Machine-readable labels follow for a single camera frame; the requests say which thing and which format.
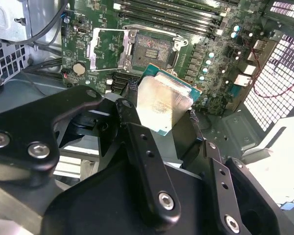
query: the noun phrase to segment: perforated metal panel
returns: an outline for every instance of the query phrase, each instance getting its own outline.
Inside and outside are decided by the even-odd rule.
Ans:
[[[28,66],[28,46],[0,41],[0,86]]]
[[[256,119],[263,131],[285,118],[294,107],[294,86],[283,95],[279,95],[294,84],[294,38],[283,35],[270,59],[262,70],[255,89],[261,96],[276,96],[262,98],[252,89],[244,105]]]
[[[294,18],[294,4],[275,1],[272,7],[270,8],[270,12]]]

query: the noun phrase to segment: screw hole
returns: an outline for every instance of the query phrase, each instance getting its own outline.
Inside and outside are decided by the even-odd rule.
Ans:
[[[141,134],[141,138],[145,141],[147,140],[147,136],[145,136],[144,134]]]
[[[153,158],[155,156],[154,153],[149,150],[146,152],[146,155],[150,158]]]
[[[92,90],[87,90],[86,93],[87,93],[87,95],[89,95],[89,96],[91,96],[93,98],[96,98],[97,97],[96,93],[94,91],[92,91]]]
[[[130,102],[128,102],[127,100],[123,100],[122,101],[122,104],[125,105],[128,108],[131,108],[132,107],[132,104]]]
[[[223,170],[219,170],[219,172],[221,173],[221,175],[225,175],[225,172]]]
[[[224,182],[222,182],[221,184],[225,189],[229,189],[229,187]]]

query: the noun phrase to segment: green circuit board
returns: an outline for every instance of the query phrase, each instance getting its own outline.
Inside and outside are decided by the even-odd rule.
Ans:
[[[140,77],[150,62],[162,69],[171,69],[175,76],[201,90],[202,95],[194,108],[213,115],[222,115],[227,104],[242,89],[229,77],[250,53],[243,40],[252,44],[262,39],[260,17],[266,5],[262,0],[70,0],[69,3],[66,17],[70,22],[63,23],[61,30],[65,84],[88,85],[102,94],[106,90],[118,93],[126,76]],[[189,27],[188,17],[195,14],[199,14],[201,20],[196,19]],[[175,22],[178,16],[185,18]],[[120,57],[127,25],[168,33],[137,30],[135,44],[130,50],[131,67],[126,71],[120,66]],[[95,28],[101,30],[94,48],[96,69],[91,70],[89,45]],[[187,45],[176,51],[175,38],[186,39]],[[79,66],[75,68],[80,72],[73,69],[77,63]],[[114,79],[112,86],[107,84],[109,78]]]

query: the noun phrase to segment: motherboard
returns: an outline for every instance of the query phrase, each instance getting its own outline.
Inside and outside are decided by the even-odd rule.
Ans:
[[[240,102],[264,32],[262,0],[70,0],[61,36],[63,80],[120,93],[149,63],[202,91],[196,110]]]

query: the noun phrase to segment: red wire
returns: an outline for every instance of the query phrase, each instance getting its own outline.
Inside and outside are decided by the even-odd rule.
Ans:
[[[261,94],[259,94],[259,92],[258,92],[258,91],[256,90],[256,88],[255,88],[255,84],[256,84],[256,81],[258,80],[258,77],[259,77],[260,74],[261,74],[261,67],[260,67],[260,63],[259,63],[259,60],[258,60],[258,58],[257,58],[257,56],[256,56],[256,53],[255,53],[254,48],[251,49],[251,52],[253,53],[254,58],[255,58],[255,60],[257,61],[257,66],[258,66],[258,72],[257,72],[255,78],[253,79],[253,89],[254,89],[254,93],[255,93],[256,95],[258,95],[258,96],[261,97],[261,98],[276,98],[276,97],[282,96],[283,94],[285,94],[286,92],[290,91],[290,90],[294,87],[294,83],[293,83],[293,84],[292,84],[290,87],[288,87],[285,91],[283,91],[283,92],[280,93],[280,94],[276,94],[276,95],[267,96],[267,95],[261,95]]]

